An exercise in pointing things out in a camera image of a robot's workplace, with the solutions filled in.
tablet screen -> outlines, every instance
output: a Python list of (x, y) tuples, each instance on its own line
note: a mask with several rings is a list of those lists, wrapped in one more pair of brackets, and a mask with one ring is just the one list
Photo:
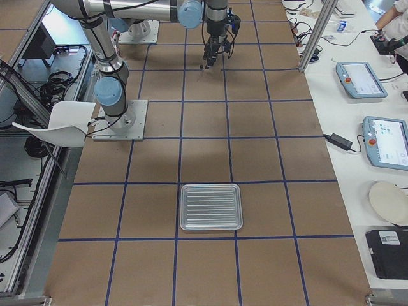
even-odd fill
[(401, 122), (372, 119), (379, 152), (379, 161), (386, 164), (408, 165), (407, 135)]
[(382, 92), (374, 76), (365, 64), (345, 64), (351, 82), (358, 94), (379, 94)]

white round plate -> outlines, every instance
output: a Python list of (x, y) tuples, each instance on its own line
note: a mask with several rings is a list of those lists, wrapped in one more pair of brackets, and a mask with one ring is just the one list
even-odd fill
[(375, 183), (368, 193), (370, 203), (384, 220), (400, 225), (408, 225), (408, 195), (389, 182)]

white chair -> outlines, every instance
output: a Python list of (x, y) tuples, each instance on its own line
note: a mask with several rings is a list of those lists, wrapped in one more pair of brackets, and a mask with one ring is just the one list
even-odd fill
[(53, 145), (83, 147), (94, 108), (93, 102), (61, 101), (55, 104), (51, 111), (48, 128), (33, 129), (15, 122), (13, 125)]

rectangular tray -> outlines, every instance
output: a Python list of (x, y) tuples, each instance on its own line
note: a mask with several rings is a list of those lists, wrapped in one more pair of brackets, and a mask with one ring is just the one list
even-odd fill
[(190, 184), (181, 188), (180, 226), (183, 230), (238, 230), (242, 225), (238, 185)]

bottle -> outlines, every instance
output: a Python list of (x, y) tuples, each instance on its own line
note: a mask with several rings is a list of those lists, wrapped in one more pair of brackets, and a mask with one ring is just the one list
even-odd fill
[(350, 21), (329, 20), (327, 23), (327, 29), (340, 33), (350, 33), (353, 31), (354, 26), (350, 23)]

